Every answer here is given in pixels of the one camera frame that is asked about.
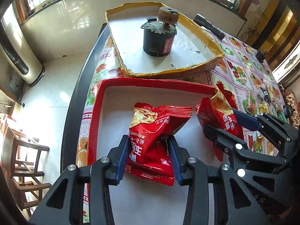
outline white cardboard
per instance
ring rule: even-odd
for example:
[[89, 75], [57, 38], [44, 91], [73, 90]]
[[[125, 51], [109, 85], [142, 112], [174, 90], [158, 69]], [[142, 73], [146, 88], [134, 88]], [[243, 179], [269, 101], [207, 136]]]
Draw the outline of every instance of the white cardboard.
[[147, 17], [158, 16], [158, 6], [126, 9], [108, 15], [111, 35], [127, 69], [133, 73], [158, 73], [205, 63], [215, 55], [187, 28], [178, 23], [172, 50], [164, 57], [153, 57], [143, 50]]
[[[113, 86], [106, 89], [100, 116], [97, 142], [97, 159], [107, 156], [109, 150], [119, 145], [133, 116], [136, 102], [153, 107], [163, 105], [191, 106], [193, 115], [175, 138], [180, 147], [188, 150], [207, 165], [221, 165], [203, 134], [196, 116], [195, 106], [207, 95], [178, 90], [136, 86]], [[118, 186], [110, 186], [110, 198], [115, 224], [121, 225], [182, 225], [188, 187], [174, 182], [166, 186], [125, 173]], [[209, 224], [214, 224], [213, 189], [209, 185]]]

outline cable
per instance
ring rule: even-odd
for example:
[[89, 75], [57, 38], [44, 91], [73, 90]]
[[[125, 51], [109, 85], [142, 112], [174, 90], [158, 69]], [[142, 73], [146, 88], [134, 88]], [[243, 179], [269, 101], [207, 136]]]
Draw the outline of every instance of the cable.
[[[242, 41], [243, 41], [244, 43], [246, 43], [246, 41], [249, 39], [249, 37], [250, 37], [254, 32], [256, 32], [255, 28], [254, 28], [254, 29], [249, 28], [249, 30], [248, 30], [247, 32], [245, 32], [245, 33], [243, 33], [243, 34], [241, 35]], [[244, 35], [244, 34], [248, 34], [247, 40], [244, 40], [244, 39], [243, 39], [243, 35]]]
[[290, 159], [287, 160], [287, 162], [285, 162], [282, 166], [280, 166], [279, 168], [275, 168], [273, 171], [272, 171], [272, 174], [279, 174], [280, 172], [282, 172], [283, 170], [285, 170], [288, 165], [291, 163], [291, 161], [295, 158], [296, 154], [298, 153], [299, 151], [299, 143], [297, 145], [297, 149], [296, 151], [294, 152], [294, 154], [291, 156]]

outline black flashlight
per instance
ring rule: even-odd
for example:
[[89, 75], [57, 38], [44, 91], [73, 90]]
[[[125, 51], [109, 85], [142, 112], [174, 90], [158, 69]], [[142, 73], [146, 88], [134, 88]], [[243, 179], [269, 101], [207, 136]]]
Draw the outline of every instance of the black flashlight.
[[224, 39], [225, 33], [215, 27], [211, 22], [209, 22], [205, 17], [197, 14], [193, 20], [197, 25], [203, 26], [204, 28], [210, 30], [213, 34], [215, 34], [220, 40]]

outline red label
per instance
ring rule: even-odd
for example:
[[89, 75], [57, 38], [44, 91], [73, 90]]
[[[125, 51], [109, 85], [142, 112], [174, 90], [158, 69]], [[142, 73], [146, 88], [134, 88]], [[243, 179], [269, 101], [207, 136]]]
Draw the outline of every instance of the red label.
[[163, 54], [170, 52], [170, 50], [172, 48], [173, 40], [174, 40], [174, 37], [172, 37], [170, 39], [166, 39], [165, 46], [163, 47]]

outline tiled wall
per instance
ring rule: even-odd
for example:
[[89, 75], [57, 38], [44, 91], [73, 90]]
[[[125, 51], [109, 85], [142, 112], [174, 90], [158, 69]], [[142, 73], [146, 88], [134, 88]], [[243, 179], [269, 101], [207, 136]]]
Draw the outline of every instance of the tiled wall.
[[202, 14], [215, 26], [236, 36], [244, 20], [208, 0], [63, 0], [26, 20], [20, 27], [38, 58], [43, 60], [89, 52], [105, 11], [127, 2], [157, 1], [193, 19]]

